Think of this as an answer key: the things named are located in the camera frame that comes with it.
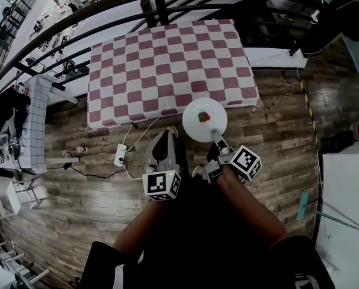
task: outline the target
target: paper plate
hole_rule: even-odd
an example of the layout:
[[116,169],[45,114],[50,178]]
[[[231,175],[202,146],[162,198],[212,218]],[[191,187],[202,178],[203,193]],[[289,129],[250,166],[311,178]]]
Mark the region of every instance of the paper plate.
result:
[[[199,114],[207,113],[210,119],[206,122],[199,121]],[[185,108],[182,123],[186,134],[199,142],[211,142],[211,132],[217,129],[221,134],[225,132],[228,124],[226,111],[218,101],[209,98],[196,99]]]

